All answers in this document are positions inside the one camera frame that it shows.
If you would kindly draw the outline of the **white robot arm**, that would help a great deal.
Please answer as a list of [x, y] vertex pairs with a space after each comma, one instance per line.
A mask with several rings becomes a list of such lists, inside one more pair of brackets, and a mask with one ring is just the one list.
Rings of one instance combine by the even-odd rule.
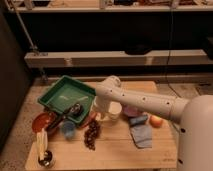
[[98, 82], [95, 94], [102, 107], [120, 102], [178, 124], [177, 171], [213, 171], [213, 95], [188, 100], [132, 91], [123, 89], [117, 76]]

